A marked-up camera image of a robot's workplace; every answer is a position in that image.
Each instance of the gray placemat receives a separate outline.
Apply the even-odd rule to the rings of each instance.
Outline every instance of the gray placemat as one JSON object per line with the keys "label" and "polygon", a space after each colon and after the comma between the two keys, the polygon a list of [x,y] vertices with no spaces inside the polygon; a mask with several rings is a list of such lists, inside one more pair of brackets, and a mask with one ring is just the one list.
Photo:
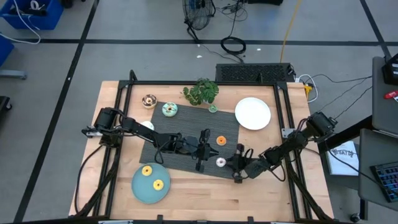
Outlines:
{"label": "gray placemat", "polygon": [[[154,108],[151,122],[155,126],[155,131],[158,133],[181,133],[182,137],[194,136],[199,139],[200,131],[206,128],[210,129],[208,143],[213,149],[219,151],[220,154],[209,158],[208,161],[203,161],[203,165],[205,166],[203,174],[232,179],[232,170],[228,167],[218,167],[216,160],[219,157],[229,158],[236,152],[239,123],[235,118],[235,114],[223,111],[210,113],[207,109],[203,108],[177,105],[177,114],[172,118],[167,118],[162,113],[164,104],[164,102],[158,102]],[[224,146],[219,146],[216,143],[216,138],[220,135],[226,138]],[[139,162],[155,162],[155,152],[156,148],[153,144],[145,142]],[[164,159],[162,165],[164,167],[198,173],[195,170],[197,161],[193,160],[190,156],[166,153],[163,153],[162,156]]]}

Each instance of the wheel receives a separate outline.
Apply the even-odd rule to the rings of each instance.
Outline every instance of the wheel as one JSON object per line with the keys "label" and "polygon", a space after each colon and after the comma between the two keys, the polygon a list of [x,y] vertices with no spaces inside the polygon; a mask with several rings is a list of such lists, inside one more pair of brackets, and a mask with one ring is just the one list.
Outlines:
{"label": "wheel", "polygon": [[61,4],[65,9],[70,9],[73,6],[73,0],[61,0]]}
{"label": "wheel", "polygon": [[8,103],[7,106],[6,106],[6,111],[9,111],[11,109],[12,109],[12,105],[10,103]]}
{"label": "wheel", "polygon": [[357,222],[361,221],[361,218],[359,217],[359,213],[352,214],[349,219],[353,223],[357,223]]}

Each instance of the glazed donut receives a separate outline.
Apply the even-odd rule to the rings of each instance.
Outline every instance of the glazed donut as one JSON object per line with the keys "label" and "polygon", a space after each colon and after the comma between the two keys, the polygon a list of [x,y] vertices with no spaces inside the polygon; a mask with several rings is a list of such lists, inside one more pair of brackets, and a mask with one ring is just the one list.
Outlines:
{"label": "glazed donut", "polygon": [[142,98],[142,105],[147,109],[152,109],[157,103],[156,96],[152,94],[145,95]]}
{"label": "glazed donut", "polygon": [[154,181],[154,189],[155,190],[162,190],[164,186],[164,183],[162,180],[155,180]]}
{"label": "glazed donut", "polygon": [[143,174],[144,176],[149,176],[149,175],[152,174],[152,167],[146,165],[146,166],[144,166],[144,167],[142,168],[141,172],[142,172],[142,174]]}

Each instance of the black floor stripe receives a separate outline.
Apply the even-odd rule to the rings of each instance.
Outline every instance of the black floor stripe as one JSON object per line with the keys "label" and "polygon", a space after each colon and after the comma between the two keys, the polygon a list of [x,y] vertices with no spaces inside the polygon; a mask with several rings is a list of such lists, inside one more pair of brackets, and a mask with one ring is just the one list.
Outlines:
{"label": "black floor stripe", "polygon": [[381,35],[380,30],[376,25],[376,21],[374,20],[374,18],[372,16],[372,13],[371,13],[371,10],[369,9],[368,4],[366,3],[365,0],[360,0],[360,1],[361,1],[363,10],[365,11],[366,17],[368,17],[369,23],[372,26],[373,32],[376,35],[377,40],[380,42],[381,49],[383,50],[384,56],[391,58],[390,51],[388,50],[387,45],[384,42],[383,36]]}
{"label": "black floor stripe", "polygon": [[44,140],[43,140],[42,147],[40,148],[40,152],[39,152],[39,155],[37,156],[37,160],[36,160],[35,166],[33,168],[33,171],[31,173],[31,175],[30,175],[30,178],[29,178],[29,181],[27,183],[24,195],[22,196],[21,202],[19,204],[17,213],[16,213],[15,218],[14,218],[14,222],[22,222],[23,219],[24,219],[25,212],[27,210],[30,198],[31,198],[32,193],[34,191],[34,188],[35,188],[35,185],[36,185],[36,182],[37,182],[37,178],[39,177],[39,174],[40,174],[40,170],[41,170],[41,168],[43,166],[45,155],[46,155],[46,153],[47,153],[47,151],[49,149],[50,141],[51,141],[53,133],[55,131],[55,127],[57,125],[58,119],[60,117],[62,106],[63,106],[63,104],[65,102],[65,98],[67,97],[67,93],[68,93],[68,89],[69,89],[69,86],[70,86],[70,82],[72,81],[73,75],[75,74],[76,66],[77,66],[77,64],[79,62],[81,51],[83,49],[85,40],[87,38],[88,31],[90,29],[91,23],[93,22],[93,18],[94,18],[95,11],[96,11],[96,8],[97,8],[97,5],[98,5],[99,1],[100,0],[95,0],[94,3],[93,3],[93,7],[91,8],[90,15],[88,16],[85,28],[84,28],[83,33],[81,35],[79,44],[78,44],[76,52],[75,52],[75,56],[73,57],[72,64],[70,65],[70,68],[69,68],[69,71],[68,71],[68,75],[67,75],[67,77],[65,79],[65,82],[64,82],[64,84],[62,86],[61,94],[60,94],[60,97],[58,99],[57,105],[55,106],[54,114],[53,114],[53,116],[51,118],[49,128],[47,129],[47,132],[45,133],[45,137],[44,137]]}
{"label": "black floor stripe", "polygon": [[[42,44],[79,44],[80,39],[42,39]],[[226,41],[227,44],[239,44]],[[282,45],[283,40],[245,40],[248,45]],[[123,39],[86,39],[85,44],[196,44],[193,40],[123,40]],[[220,40],[201,40],[201,44],[220,44]],[[385,42],[396,46],[398,42]],[[321,40],[288,40],[286,45],[299,46],[379,46],[377,41],[321,41]]]}
{"label": "black floor stripe", "polygon": [[[220,44],[220,40],[201,40],[201,44]],[[226,41],[226,44],[239,44],[233,41]],[[245,40],[248,45],[282,45],[283,40]],[[193,40],[106,40],[88,39],[86,44],[195,44]],[[377,46],[378,42],[364,41],[306,41],[290,40],[286,45],[307,45],[307,46]]]}
{"label": "black floor stripe", "polygon": [[398,42],[386,42],[387,46],[398,46]]}

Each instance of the black keyboard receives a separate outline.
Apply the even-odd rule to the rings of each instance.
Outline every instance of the black keyboard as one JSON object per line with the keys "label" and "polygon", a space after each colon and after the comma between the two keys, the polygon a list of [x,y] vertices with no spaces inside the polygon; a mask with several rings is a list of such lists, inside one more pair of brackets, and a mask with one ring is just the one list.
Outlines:
{"label": "black keyboard", "polygon": [[[371,166],[372,173],[380,184],[385,188],[398,192],[398,162]],[[398,202],[398,196],[394,193],[381,189],[388,202]]]}

